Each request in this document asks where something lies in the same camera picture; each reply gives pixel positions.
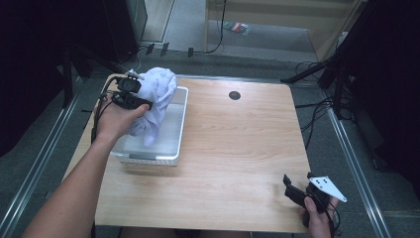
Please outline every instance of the wooden table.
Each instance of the wooden table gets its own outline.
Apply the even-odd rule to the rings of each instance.
[[[96,224],[305,232],[282,183],[287,174],[303,189],[310,171],[289,87],[205,78],[178,85],[189,89],[178,166],[110,156]],[[66,174],[88,149],[91,126]]]

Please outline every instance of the gray floor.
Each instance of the gray floor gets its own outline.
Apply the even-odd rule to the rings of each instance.
[[[184,52],[189,47],[197,51],[203,49],[204,18],[200,17],[203,16],[200,14],[200,11],[204,11],[203,8],[204,1],[191,3],[186,0],[176,0],[165,36],[165,42],[170,43],[170,49]],[[191,15],[191,12],[197,13],[197,16]],[[213,33],[210,44],[216,45],[218,36],[216,28]],[[197,54],[193,58],[188,58],[186,53],[168,53],[166,57],[161,58],[158,53],[158,50],[148,56],[140,53],[142,64],[138,71],[162,66],[178,74],[228,76],[279,83],[279,78],[288,78],[296,73],[295,67],[299,62],[316,60],[304,30],[254,25],[251,25],[251,31],[247,36],[227,33],[223,48],[212,56]],[[81,81],[74,110],[60,134],[31,198],[27,201],[12,237],[21,236],[28,222],[45,202],[45,194],[59,185],[88,120],[89,113],[84,110],[91,110],[101,86],[107,75],[111,73],[94,62],[91,65],[95,69],[94,73],[91,78],[84,78]],[[135,57],[123,63],[125,68],[137,68],[138,65],[139,62]],[[296,105],[316,103],[324,98],[323,92],[316,86],[316,78],[312,76],[291,85],[291,88]],[[0,200],[2,201],[0,213],[2,216],[6,214],[8,204],[23,183],[26,173],[31,168],[55,119],[61,112],[61,102],[62,94],[59,94],[28,130],[18,146],[0,159]],[[297,110],[300,125],[305,125],[310,121],[312,111],[313,108]],[[347,137],[357,156],[357,162],[383,214],[390,236],[420,237],[420,229],[417,227],[420,222],[420,201],[414,195],[410,183],[397,173],[381,173],[374,169],[371,155],[357,126],[352,121],[341,123],[346,128]],[[307,133],[303,133],[302,138],[306,140]],[[312,172],[329,176],[349,200],[348,203],[341,203],[338,207],[342,224],[337,236],[376,237],[368,216],[368,207],[357,184],[358,178],[355,178],[350,170],[351,165],[328,114],[316,121],[307,155]],[[101,226],[98,232],[98,237],[117,237],[119,227]],[[254,233],[254,237],[305,237],[305,235],[258,232]]]

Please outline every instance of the crumpled fabric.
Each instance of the crumpled fabric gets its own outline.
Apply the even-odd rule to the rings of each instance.
[[[137,95],[152,102],[153,106],[143,117],[135,120],[130,129],[130,135],[143,135],[144,146],[150,146],[158,138],[166,108],[177,88],[177,79],[170,69],[161,67],[154,67],[146,73],[140,73],[140,76],[138,81],[142,87]]]

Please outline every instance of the cable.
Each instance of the cable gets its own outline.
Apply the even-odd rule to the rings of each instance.
[[[331,234],[331,238],[333,238],[333,237],[334,237],[334,235],[335,235],[335,233],[336,233],[336,229],[335,229],[335,227],[334,227],[334,220],[333,220],[333,218],[331,218],[331,215],[330,215],[330,213],[328,212],[328,206],[327,206],[327,207],[325,207],[325,206],[323,205],[323,203],[321,202],[321,200],[319,199],[319,197],[318,197],[318,196],[316,196],[315,194],[311,194],[311,198],[312,198],[312,199],[314,199],[314,198],[315,198],[315,199],[317,200],[317,203],[318,203],[318,204],[321,204],[323,212],[327,215],[327,218],[328,218],[328,223],[329,223],[329,227],[330,227],[330,234]]]
[[[304,127],[300,128],[301,132],[304,132],[308,128],[310,128],[309,136],[308,136],[308,139],[307,139],[307,141],[305,143],[305,150],[307,150],[308,147],[309,147],[309,143],[311,141],[312,134],[313,134],[313,128],[314,128],[315,121],[318,120],[319,118],[321,118],[322,116],[324,116],[325,113],[328,111],[328,109],[332,106],[331,105],[331,102],[332,102],[331,101],[331,98],[332,97],[324,98],[322,101],[320,101],[318,103],[314,103],[314,104],[305,104],[305,105],[295,106],[295,108],[303,108],[303,107],[316,106],[314,112],[312,113],[312,119],[311,119],[311,121],[307,125],[305,125]],[[318,110],[323,105],[327,105],[327,107],[324,107],[324,108],[321,108],[321,110]],[[322,110],[324,110],[324,112],[320,116],[317,117],[317,114],[319,112],[321,112]]]
[[[334,228],[334,232],[337,232],[339,227],[340,227],[340,224],[341,224],[340,213],[337,210],[337,207],[335,207],[331,202],[330,202],[330,205],[334,208],[334,209],[332,209],[334,211],[334,213],[337,214],[337,226]]]
[[[316,63],[316,65],[313,68],[311,68],[311,65],[313,63],[309,64],[309,67],[305,71],[301,72],[301,73],[304,73],[304,75],[299,76],[297,74],[297,67],[296,67],[295,68],[295,72],[296,72],[296,75],[295,76],[292,76],[290,78],[284,78],[284,79],[281,79],[280,81],[281,82],[285,82],[285,83],[294,83],[294,82],[296,82],[298,80],[304,79],[304,77],[307,77],[309,75],[312,75],[312,76],[320,79],[319,77],[315,76],[314,73],[317,72],[317,71],[319,71],[319,70],[321,70],[321,69],[323,69],[323,68],[325,68],[325,69],[331,69],[333,71],[336,71],[335,68],[329,68],[329,67],[327,67],[327,64],[330,64],[334,60],[333,57],[335,56],[335,54],[339,50],[339,44],[338,44],[339,40],[340,40],[340,38],[337,39],[335,50],[326,59],[324,59],[324,60],[322,60],[320,62],[313,62],[313,63]]]
[[[142,49],[142,51],[143,50],[147,50],[148,48],[149,48],[149,46],[151,46],[151,45],[154,45],[154,44],[150,44],[150,45],[148,45],[148,46],[144,46],[144,48]],[[163,49],[159,49],[159,48],[153,48],[153,51],[163,51]],[[187,53],[187,52],[185,52],[185,51],[177,51],[177,50],[165,50],[167,53],[181,53],[181,54],[185,54],[185,53]]]
[[[223,41],[223,25],[224,25],[224,22],[225,22],[225,11],[226,11],[226,3],[228,2],[228,0],[224,0],[223,1],[223,12],[222,12],[222,24],[220,25],[220,41],[219,41],[219,44],[217,45],[217,47],[215,48],[215,49],[213,49],[212,51],[210,51],[210,52],[194,52],[195,54],[196,53],[201,53],[201,54],[212,54],[212,53],[214,53],[214,52],[216,52],[217,51],[217,49],[219,49],[219,47],[220,47],[220,45],[222,44],[222,41]]]
[[[134,71],[137,71],[141,66],[142,66],[142,62],[140,61],[140,53],[143,52],[144,50],[146,50],[148,47],[146,46],[141,46],[139,48],[139,51],[137,52],[137,60],[139,62],[139,65],[136,69],[134,69]],[[117,63],[118,66],[120,66],[122,69],[124,69],[125,71],[129,71],[128,69],[126,69],[125,67],[123,67],[120,63]]]
[[[298,64],[296,65],[296,67],[294,68],[294,72],[296,73],[296,75],[297,75],[297,74],[299,74],[299,73],[297,72],[297,69],[298,69],[298,68],[299,68],[302,64],[304,64],[304,63],[308,63],[308,68],[306,68],[306,70],[307,70],[307,69],[309,69],[309,68],[312,66],[312,64],[319,64],[320,62],[314,62],[314,61],[302,61],[302,62],[298,63]],[[311,75],[312,75],[313,77],[315,77],[315,78],[319,79],[319,77],[318,77],[318,76],[315,76],[315,75],[314,75],[314,73],[312,73]]]
[[[95,115],[93,116],[93,127],[92,127],[92,131],[90,134],[90,143],[93,143],[93,141],[95,141],[96,139],[96,130],[98,127],[98,122],[99,122],[99,118],[101,117],[102,113],[104,112],[104,110],[112,103],[112,101],[106,105],[106,107],[101,111],[102,108],[102,102],[104,101],[104,99],[106,99],[107,94],[110,92],[108,90],[109,85],[111,84],[112,81],[117,80],[119,77],[118,76],[113,76],[111,77],[105,84],[104,89],[102,90],[102,93],[99,95],[98,98],[98,106],[96,107],[95,110]]]
[[[216,3],[214,4],[216,7],[223,7],[225,4],[222,4],[222,5],[216,5]],[[219,21],[216,21],[216,25],[217,25],[217,31],[219,32],[219,34],[222,34],[222,31],[221,31],[221,27],[223,27],[223,24],[221,24],[220,26],[219,26]],[[223,45],[223,44],[221,44],[221,46],[222,46],[222,51],[218,54],[219,56],[223,53],[223,51],[225,50],[225,46]]]

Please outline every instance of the translucent plastic container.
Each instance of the translucent plastic container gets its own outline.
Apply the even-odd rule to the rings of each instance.
[[[151,146],[143,145],[143,135],[139,137],[125,135],[117,141],[111,155],[117,157],[122,163],[176,166],[187,99],[188,88],[178,86],[172,101],[166,108],[158,137]]]

